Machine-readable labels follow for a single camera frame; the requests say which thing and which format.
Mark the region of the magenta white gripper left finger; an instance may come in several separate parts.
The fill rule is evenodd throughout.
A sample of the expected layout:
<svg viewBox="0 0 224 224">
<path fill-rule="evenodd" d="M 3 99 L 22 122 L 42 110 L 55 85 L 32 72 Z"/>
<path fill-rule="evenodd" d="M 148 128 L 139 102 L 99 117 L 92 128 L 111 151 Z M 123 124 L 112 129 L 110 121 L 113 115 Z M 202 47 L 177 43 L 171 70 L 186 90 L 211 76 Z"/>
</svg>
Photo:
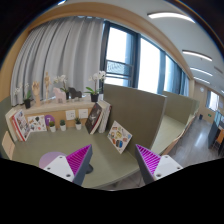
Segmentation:
<svg viewBox="0 0 224 224">
<path fill-rule="evenodd" d="M 90 165 L 92 154 L 92 145 L 87 145 L 68 156 L 57 156 L 44 170 L 81 186 L 85 175 L 93 171 Z"/>
</svg>

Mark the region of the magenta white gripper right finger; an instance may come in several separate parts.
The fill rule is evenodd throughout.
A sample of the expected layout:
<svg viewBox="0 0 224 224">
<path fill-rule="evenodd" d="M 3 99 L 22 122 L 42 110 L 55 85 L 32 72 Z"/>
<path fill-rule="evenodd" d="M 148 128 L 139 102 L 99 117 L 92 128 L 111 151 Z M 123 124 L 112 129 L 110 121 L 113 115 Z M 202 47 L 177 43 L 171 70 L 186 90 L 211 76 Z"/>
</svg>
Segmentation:
<svg viewBox="0 0 224 224">
<path fill-rule="evenodd" d="M 160 156 L 151 150 L 136 144 L 135 156 L 145 184 L 150 184 L 182 169 L 169 155 Z"/>
</svg>

